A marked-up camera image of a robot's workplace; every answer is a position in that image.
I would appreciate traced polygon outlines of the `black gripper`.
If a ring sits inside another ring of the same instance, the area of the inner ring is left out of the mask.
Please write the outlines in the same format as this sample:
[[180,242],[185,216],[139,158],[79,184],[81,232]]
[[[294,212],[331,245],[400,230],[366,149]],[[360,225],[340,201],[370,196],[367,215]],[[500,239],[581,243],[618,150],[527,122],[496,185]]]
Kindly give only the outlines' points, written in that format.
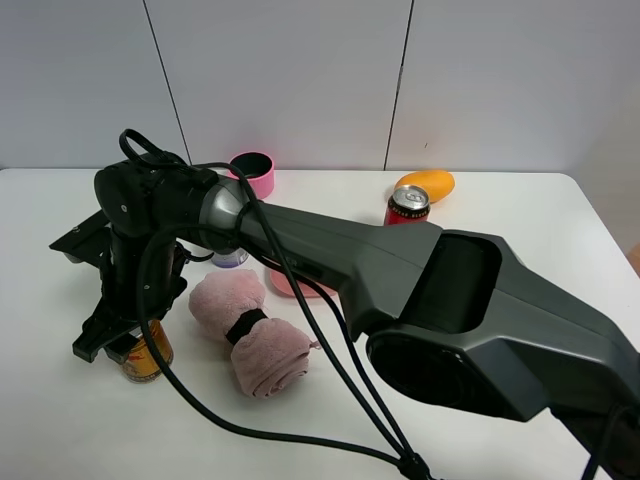
[[103,229],[105,240],[99,261],[101,298],[96,314],[82,324],[72,343],[73,354],[94,360],[104,348],[107,357],[125,364],[139,343],[139,327],[114,340],[139,322],[139,310],[149,320],[163,319],[186,289],[182,277],[186,258],[174,237],[153,243],[149,235],[132,238],[111,227]]

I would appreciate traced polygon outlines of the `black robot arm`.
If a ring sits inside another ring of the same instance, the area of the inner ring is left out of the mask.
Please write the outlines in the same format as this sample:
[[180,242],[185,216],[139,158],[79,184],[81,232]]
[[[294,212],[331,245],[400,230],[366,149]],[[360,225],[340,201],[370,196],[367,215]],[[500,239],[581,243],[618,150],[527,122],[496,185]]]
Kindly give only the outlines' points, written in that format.
[[186,283],[182,241],[244,248],[293,287],[335,290],[348,342],[423,403],[528,421],[549,410],[589,452],[584,470],[639,475],[639,354],[604,314],[529,270],[504,239],[421,222],[369,226],[260,201],[235,166],[168,153],[100,170],[100,209],[53,247],[96,266],[102,296],[74,341],[123,362],[132,332]]

